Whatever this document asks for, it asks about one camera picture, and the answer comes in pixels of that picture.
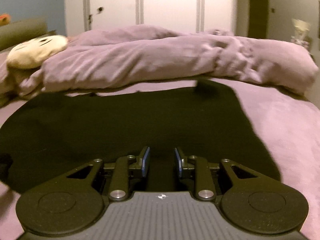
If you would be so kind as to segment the dark grey door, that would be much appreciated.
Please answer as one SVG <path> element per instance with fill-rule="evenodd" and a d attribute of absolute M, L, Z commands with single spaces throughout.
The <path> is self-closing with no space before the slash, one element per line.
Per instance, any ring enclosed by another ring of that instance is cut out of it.
<path fill-rule="evenodd" d="M 248 37 L 267 38 L 269 0 L 249 0 Z"/>

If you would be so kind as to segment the white wardrobe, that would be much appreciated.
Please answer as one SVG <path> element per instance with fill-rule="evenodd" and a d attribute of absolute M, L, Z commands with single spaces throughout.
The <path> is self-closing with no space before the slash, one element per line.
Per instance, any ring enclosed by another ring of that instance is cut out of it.
<path fill-rule="evenodd" d="M 235 31 L 236 0 L 65 0 L 66 33 L 150 24 L 186 33 Z"/>

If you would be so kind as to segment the black knit garment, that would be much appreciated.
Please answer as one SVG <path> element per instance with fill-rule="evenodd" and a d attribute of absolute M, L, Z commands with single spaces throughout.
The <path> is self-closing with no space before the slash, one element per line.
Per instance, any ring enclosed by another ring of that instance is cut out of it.
<path fill-rule="evenodd" d="M 230 87 L 114 96 L 44 93 L 1 127 L 1 181 L 25 191 L 93 159 L 151 153 L 150 191 L 172 191 L 174 149 L 211 163 L 231 159 L 275 180 L 280 172 Z"/>

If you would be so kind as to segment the pink crumpled duvet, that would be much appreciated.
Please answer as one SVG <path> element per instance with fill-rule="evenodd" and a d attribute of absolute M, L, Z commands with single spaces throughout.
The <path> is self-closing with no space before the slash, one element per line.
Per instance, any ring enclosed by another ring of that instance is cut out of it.
<path fill-rule="evenodd" d="M 294 43 L 141 24 L 81 33 L 16 81 L 21 97 L 33 97 L 40 91 L 120 88 L 207 74 L 303 95 L 317 72 L 309 52 Z"/>

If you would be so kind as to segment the orange plush toy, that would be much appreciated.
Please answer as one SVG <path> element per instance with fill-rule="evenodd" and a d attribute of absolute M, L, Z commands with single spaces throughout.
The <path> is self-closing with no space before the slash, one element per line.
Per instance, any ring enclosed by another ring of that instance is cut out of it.
<path fill-rule="evenodd" d="M 11 22 L 11 16 L 9 14 L 0 15 L 0 26 L 8 25 Z"/>

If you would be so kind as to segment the cream plush toy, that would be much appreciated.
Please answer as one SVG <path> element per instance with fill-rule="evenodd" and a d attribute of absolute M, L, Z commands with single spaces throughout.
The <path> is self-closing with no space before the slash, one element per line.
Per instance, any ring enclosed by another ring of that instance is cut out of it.
<path fill-rule="evenodd" d="M 67 48 L 68 38 L 52 35 L 16 45 L 7 56 L 7 66 L 17 69 L 40 67 L 44 61 Z"/>

